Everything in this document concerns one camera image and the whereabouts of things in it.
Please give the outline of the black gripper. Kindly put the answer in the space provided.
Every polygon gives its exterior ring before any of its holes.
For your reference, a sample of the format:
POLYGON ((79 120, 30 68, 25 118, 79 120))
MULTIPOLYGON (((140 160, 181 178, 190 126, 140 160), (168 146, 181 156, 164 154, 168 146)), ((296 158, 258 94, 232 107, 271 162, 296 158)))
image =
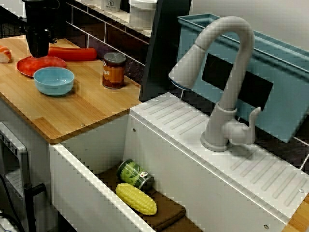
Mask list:
POLYGON ((54 26, 49 26, 46 28, 35 28, 31 26, 25 26, 26 40, 28 47, 30 48, 30 53, 34 58, 42 58, 49 54, 48 43, 57 43, 57 38, 55 36, 54 26))

